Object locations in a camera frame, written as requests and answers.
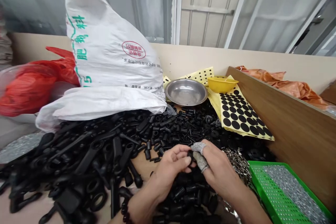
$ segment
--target yellow plastic bowl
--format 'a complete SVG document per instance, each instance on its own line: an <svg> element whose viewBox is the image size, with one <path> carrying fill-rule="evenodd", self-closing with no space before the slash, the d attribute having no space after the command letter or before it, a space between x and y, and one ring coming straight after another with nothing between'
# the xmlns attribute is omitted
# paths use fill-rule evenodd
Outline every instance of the yellow plastic bowl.
<svg viewBox="0 0 336 224"><path fill-rule="evenodd" d="M209 88L215 93L226 93L235 87L239 81L227 79L225 76L208 78Z"/></svg>

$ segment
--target orange plastic bag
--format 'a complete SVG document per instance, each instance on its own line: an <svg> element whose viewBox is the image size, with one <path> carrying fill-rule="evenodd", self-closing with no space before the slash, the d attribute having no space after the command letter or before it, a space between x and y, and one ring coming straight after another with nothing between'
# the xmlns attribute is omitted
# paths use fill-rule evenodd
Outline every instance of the orange plastic bag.
<svg viewBox="0 0 336 224"><path fill-rule="evenodd" d="M262 69L246 69L244 66L238 66L236 68L322 110L325 110L328 106L328 104L316 94L307 83L287 80L283 81L286 72L269 73Z"/></svg>
<svg viewBox="0 0 336 224"><path fill-rule="evenodd" d="M72 52L55 47L46 49L63 58L54 61L34 61L14 66L1 73L1 115L14 117L38 112L41 107L48 104L56 81L79 86Z"/></svg>

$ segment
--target wooden divider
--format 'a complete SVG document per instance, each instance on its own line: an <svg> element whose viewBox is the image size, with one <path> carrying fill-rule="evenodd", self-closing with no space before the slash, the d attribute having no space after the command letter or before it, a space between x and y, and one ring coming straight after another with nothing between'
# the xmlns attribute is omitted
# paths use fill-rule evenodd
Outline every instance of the wooden divider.
<svg viewBox="0 0 336 224"><path fill-rule="evenodd" d="M336 118L229 67L247 101L275 137L270 150L336 215Z"/></svg>

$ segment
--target gray cloth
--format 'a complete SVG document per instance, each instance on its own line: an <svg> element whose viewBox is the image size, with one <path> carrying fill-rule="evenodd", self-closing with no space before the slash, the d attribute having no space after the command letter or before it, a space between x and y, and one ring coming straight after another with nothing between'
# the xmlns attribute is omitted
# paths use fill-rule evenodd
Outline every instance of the gray cloth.
<svg viewBox="0 0 336 224"><path fill-rule="evenodd" d="M198 151L203 156L203 148L206 146L205 143L196 142L191 146L192 151Z"/></svg>
<svg viewBox="0 0 336 224"><path fill-rule="evenodd" d="M192 155L196 159L197 165L201 170L201 173L205 171L205 169L209 168L207 160L203 157L203 148L206 146L205 143L196 142L191 146L193 151Z"/></svg>

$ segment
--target plastic bag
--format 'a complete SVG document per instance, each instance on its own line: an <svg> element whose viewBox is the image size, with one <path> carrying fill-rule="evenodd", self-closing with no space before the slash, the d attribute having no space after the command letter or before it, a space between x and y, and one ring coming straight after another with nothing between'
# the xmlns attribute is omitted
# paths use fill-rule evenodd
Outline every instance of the plastic bag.
<svg viewBox="0 0 336 224"><path fill-rule="evenodd" d="M106 0L65 0L81 86L123 86L165 100L160 60L147 39Z"/></svg>
<svg viewBox="0 0 336 224"><path fill-rule="evenodd" d="M73 53L56 47L46 47L46 49L63 57L63 59L57 59L52 61L33 61L30 62L30 64L44 65L50 67L56 73L58 82L69 82L71 84L79 86L78 77L74 70L76 67L76 63Z"/></svg>
<svg viewBox="0 0 336 224"><path fill-rule="evenodd" d="M10 67L0 74L0 114L14 117L33 114L48 103L56 73L42 65Z"/></svg>
<svg viewBox="0 0 336 224"><path fill-rule="evenodd" d="M67 90L58 100L42 107L36 119L36 126L45 132L55 132L62 120L91 120L138 109L157 114L163 113L166 106L166 102L160 97L141 89L76 87Z"/></svg>
<svg viewBox="0 0 336 224"><path fill-rule="evenodd" d="M262 69L246 69L244 66L236 67L238 70L245 72L254 78L262 80L270 84L277 89L294 96L304 102L310 103L315 107L318 107L322 110L327 108L327 103L315 93L306 82L299 82L299 81L288 81L284 80L284 75L286 72L276 72L276 73L269 73L266 70Z"/></svg>

